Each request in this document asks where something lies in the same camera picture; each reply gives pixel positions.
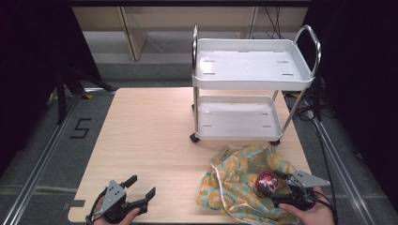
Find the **orange and green fabric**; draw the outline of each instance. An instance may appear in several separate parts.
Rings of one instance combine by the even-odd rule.
[[[210,163],[196,203],[246,223],[297,224],[299,221],[275,208],[270,198],[259,199],[253,192],[254,182],[262,171],[294,173],[296,168],[269,146],[228,146]],[[277,193],[289,187],[279,180]]]

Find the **cart handle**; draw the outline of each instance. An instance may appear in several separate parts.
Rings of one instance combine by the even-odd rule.
[[[313,39],[313,42],[314,42],[315,48],[316,48],[315,64],[314,64],[313,71],[311,71],[311,74],[310,74],[310,77],[313,78],[315,76],[316,71],[318,70],[319,61],[321,60],[321,44],[319,43],[318,37],[316,37],[316,34],[315,34],[313,28],[311,28],[311,26],[309,26],[309,25],[303,25],[301,27],[301,29],[299,29],[298,34],[296,35],[296,39],[294,41],[295,45],[297,45],[299,36],[300,36],[301,32],[303,32],[304,30],[307,30],[310,33],[310,36]]]
[[[193,27],[193,40],[192,40],[192,75],[196,76],[196,56],[198,47],[198,24]]]

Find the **white rolling cart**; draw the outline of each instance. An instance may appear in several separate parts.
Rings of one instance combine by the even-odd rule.
[[[304,60],[297,41],[309,32],[316,50],[313,70]],[[268,141],[279,144],[302,97],[314,80],[321,52],[309,25],[288,39],[198,40],[193,28],[192,86],[194,143],[208,141]],[[275,90],[273,97],[201,96],[208,90]],[[300,91],[283,126],[275,107],[278,91]]]

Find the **white plastic tray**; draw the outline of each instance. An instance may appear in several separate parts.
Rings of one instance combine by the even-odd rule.
[[[287,39],[199,39],[195,62],[192,84],[201,89],[301,91],[314,79]]]
[[[281,122],[271,97],[201,96],[195,136],[208,141],[278,141]]]

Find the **light wood surface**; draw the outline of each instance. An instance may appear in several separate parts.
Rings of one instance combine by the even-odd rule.
[[[201,94],[219,92],[201,90]],[[273,92],[255,94],[272,96]],[[210,167],[210,159],[227,145],[268,143],[191,142],[190,135],[194,132],[192,103],[193,91],[189,87],[119,89],[75,196],[75,200],[85,201],[84,207],[71,207],[69,220],[84,222],[110,180],[121,183],[136,174],[138,181],[127,189],[128,202],[144,198],[153,187],[157,193],[149,202],[148,212],[134,222],[237,222],[195,203],[201,180]],[[282,93],[277,96],[276,104],[283,124],[288,110]],[[297,168],[311,172],[293,123],[277,149]]]

